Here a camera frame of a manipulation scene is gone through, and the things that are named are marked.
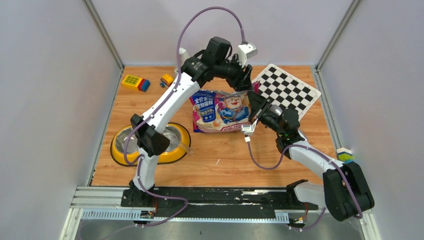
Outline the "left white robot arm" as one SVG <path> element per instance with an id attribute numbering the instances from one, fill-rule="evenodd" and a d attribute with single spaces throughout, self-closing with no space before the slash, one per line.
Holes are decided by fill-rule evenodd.
<path id="1" fill-rule="evenodd" d="M 152 203 L 159 156 L 171 143 L 163 132 L 185 101 L 214 78 L 225 79 L 238 92 L 252 90 L 253 68 L 247 61 L 258 50 L 247 42 L 238 45 L 235 52 L 232 49 L 228 40 L 212 37 L 205 49 L 184 60 L 176 80 L 152 107 L 131 117 L 131 133 L 137 138 L 139 152 L 136 174 L 124 192 L 131 204 L 146 207 Z"/>

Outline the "colourful pet food bag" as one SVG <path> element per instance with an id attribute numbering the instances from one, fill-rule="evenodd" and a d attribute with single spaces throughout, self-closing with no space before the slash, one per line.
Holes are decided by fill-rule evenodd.
<path id="1" fill-rule="evenodd" d="M 249 123 L 248 91 L 228 93 L 201 89 L 189 98 L 195 133 L 230 133 Z"/>

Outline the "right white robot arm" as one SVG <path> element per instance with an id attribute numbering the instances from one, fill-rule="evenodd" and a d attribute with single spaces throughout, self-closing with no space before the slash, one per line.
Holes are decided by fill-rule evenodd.
<path id="1" fill-rule="evenodd" d="M 245 142 L 250 145 L 257 123 L 273 130 L 280 156 L 298 162 L 322 179 L 322 184 L 303 181 L 285 195 L 286 204 L 298 209 L 304 203 L 321 206 L 338 221 L 351 217 L 361 219 L 363 213 L 375 207 L 375 200 L 366 177 L 356 162 L 343 162 L 313 147 L 299 130 L 297 110 L 281 109 L 252 90 L 247 92 L 250 103 L 249 124 L 242 127 Z"/>

